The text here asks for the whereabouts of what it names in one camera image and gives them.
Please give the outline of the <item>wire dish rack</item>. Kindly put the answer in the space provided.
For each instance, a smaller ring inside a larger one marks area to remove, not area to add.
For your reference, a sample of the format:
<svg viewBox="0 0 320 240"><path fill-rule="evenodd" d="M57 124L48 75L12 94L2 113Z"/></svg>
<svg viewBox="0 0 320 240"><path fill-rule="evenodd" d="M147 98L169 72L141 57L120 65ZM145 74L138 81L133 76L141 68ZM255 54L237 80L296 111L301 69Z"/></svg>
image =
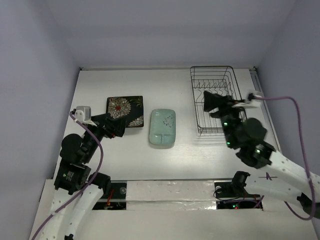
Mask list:
<svg viewBox="0 0 320 240"><path fill-rule="evenodd" d="M224 133L230 117L237 123L247 119L244 108L233 108L243 98L232 66L190 67L191 88L196 117L197 133L200 137L219 136Z"/></svg>

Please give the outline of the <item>pale green plate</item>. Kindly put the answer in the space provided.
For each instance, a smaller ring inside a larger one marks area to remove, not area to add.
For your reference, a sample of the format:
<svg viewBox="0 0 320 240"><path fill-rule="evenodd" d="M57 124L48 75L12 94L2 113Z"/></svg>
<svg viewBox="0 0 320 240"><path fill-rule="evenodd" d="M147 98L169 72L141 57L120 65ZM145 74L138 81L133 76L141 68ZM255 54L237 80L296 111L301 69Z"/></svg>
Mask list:
<svg viewBox="0 0 320 240"><path fill-rule="evenodd" d="M158 108L151 112L149 142L156 146L172 146L176 141L176 112Z"/></svg>

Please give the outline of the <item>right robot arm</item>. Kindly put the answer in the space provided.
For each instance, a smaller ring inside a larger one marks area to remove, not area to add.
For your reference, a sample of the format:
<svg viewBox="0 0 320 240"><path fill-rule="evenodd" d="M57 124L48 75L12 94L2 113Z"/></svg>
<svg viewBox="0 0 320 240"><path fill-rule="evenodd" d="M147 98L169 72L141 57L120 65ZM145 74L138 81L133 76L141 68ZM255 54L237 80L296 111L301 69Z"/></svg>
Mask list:
<svg viewBox="0 0 320 240"><path fill-rule="evenodd" d="M300 166L285 157L274 146L265 141L267 129L254 118L242 120L240 113L246 109L258 108L265 97L250 93L246 99L235 100L204 91L203 110L211 118L220 119L226 145L237 150L235 154L246 166L271 174L281 180L254 178L248 172L237 171L230 183L235 196L258 194L283 201L290 208L295 205L308 216L298 216L309 221L320 217L320 177L310 171L308 162Z"/></svg>

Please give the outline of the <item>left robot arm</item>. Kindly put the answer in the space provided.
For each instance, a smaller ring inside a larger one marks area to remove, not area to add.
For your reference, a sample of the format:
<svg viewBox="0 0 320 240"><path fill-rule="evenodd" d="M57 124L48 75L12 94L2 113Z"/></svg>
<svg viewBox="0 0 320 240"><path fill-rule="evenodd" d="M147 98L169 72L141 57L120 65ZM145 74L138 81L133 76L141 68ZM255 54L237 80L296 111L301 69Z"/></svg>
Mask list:
<svg viewBox="0 0 320 240"><path fill-rule="evenodd" d="M69 134L61 142L50 214L33 240L76 240L98 200L113 194L110 176L99 172L104 159L101 141L122 137L126 118L92 116L87 106L73 109L69 116L84 134Z"/></svg>

